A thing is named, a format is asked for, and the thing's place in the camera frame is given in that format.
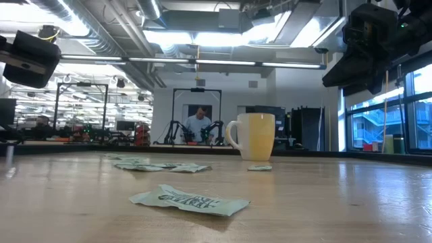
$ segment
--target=man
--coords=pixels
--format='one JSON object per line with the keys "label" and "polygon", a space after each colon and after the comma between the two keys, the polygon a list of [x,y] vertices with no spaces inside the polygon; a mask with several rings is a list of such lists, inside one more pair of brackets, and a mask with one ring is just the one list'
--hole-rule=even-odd
{"label": "man", "polygon": [[214,131],[211,131],[209,134],[209,138],[206,141],[203,141],[201,138],[201,128],[206,128],[207,126],[211,125],[211,120],[205,116],[207,113],[207,108],[205,107],[199,107],[198,111],[196,111],[195,115],[192,115],[184,121],[184,126],[188,128],[194,135],[194,142],[199,143],[205,143],[210,144],[213,137],[215,136]]}
{"label": "man", "polygon": [[34,138],[37,140],[45,140],[51,137],[52,128],[49,126],[49,118],[40,115],[36,119],[36,127],[33,128]]}

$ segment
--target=ceiling light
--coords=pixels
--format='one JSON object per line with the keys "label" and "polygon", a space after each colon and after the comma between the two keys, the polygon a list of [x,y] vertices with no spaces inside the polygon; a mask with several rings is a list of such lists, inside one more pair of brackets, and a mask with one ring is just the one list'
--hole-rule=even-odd
{"label": "ceiling light", "polygon": [[255,65],[254,61],[196,60],[197,64]]}
{"label": "ceiling light", "polygon": [[319,22],[316,18],[312,18],[302,31],[300,31],[290,47],[309,47],[319,36]]}
{"label": "ceiling light", "polygon": [[273,32],[275,25],[276,23],[254,26],[250,30],[244,32],[242,34],[242,38],[244,39],[245,43],[249,43],[250,41],[265,40]]}
{"label": "ceiling light", "polygon": [[312,44],[313,47],[321,44],[327,37],[330,36],[333,31],[335,31],[341,24],[345,23],[345,17],[340,18],[328,31],[326,31],[315,43]]}
{"label": "ceiling light", "polygon": [[89,60],[89,61],[121,61],[121,57],[103,57],[92,55],[62,55],[64,60]]}
{"label": "ceiling light", "polygon": [[267,38],[267,43],[275,41],[276,37],[281,32],[281,30],[284,27],[285,23],[288,21],[288,18],[290,18],[290,15],[291,15],[291,11],[286,11],[285,13],[281,14],[279,21],[277,21],[275,29],[273,30],[273,32]]}
{"label": "ceiling light", "polygon": [[143,61],[143,62],[155,62],[155,63],[189,63],[188,59],[176,59],[176,58],[148,58],[148,57],[131,57],[130,61]]}
{"label": "ceiling light", "polygon": [[192,38],[187,32],[150,31],[144,30],[144,35],[150,43],[157,44],[191,44]]}
{"label": "ceiling light", "polygon": [[238,47],[246,43],[241,34],[200,32],[196,35],[194,44],[204,47]]}
{"label": "ceiling light", "polygon": [[117,79],[117,87],[118,88],[124,88],[125,84],[124,84],[124,79],[123,78],[118,78]]}
{"label": "ceiling light", "polygon": [[85,94],[74,93],[72,96],[78,97],[80,99],[87,99],[87,96]]}
{"label": "ceiling light", "polygon": [[321,69],[321,65],[299,63],[263,63],[263,67]]}

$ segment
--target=white shirt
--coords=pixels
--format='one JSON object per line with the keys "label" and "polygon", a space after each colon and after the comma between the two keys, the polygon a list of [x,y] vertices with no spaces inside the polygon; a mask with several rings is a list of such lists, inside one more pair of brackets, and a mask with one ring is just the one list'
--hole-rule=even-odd
{"label": "white shirt", "polygon": [[[205,142],[201,138],[201,128],[206,128],[211,124],[211,120],[208,117],[204,117],[202,119],[196,118],[196,115],[192,115],[184,121],[184,126],[188,128],[191,132],[195,134],[193,138],[194,142]],[[215,136],[214,131],[210,131],[210,134]]]}

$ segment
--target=wooden table surface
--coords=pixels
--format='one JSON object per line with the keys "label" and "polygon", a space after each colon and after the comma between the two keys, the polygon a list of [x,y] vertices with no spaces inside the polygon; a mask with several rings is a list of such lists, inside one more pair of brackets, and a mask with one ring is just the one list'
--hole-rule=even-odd
{"label": "wooden table surface", "polygon": [[[256,172],[247,167],[266,163],[240,156],[139,155],[213,171],[122,171],[96,152],[3,159],[0,242],[432,242],[426,167],[272,157],[272,172]],[[228,218],[128,200],[158,184],[252,202]]]}

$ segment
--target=yellow mug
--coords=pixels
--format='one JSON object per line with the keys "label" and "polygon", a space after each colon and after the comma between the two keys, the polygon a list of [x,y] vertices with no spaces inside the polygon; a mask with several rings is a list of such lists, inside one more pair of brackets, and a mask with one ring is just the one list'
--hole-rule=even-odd
{"label": "yellow mug", "polygon": [[[237,127],[238,144],[231,137],[231,128]],[[268,161],[275,142],[275,116],[266,113],[240,114],[225,131],[228,142],[240,151],[244,160]]]}

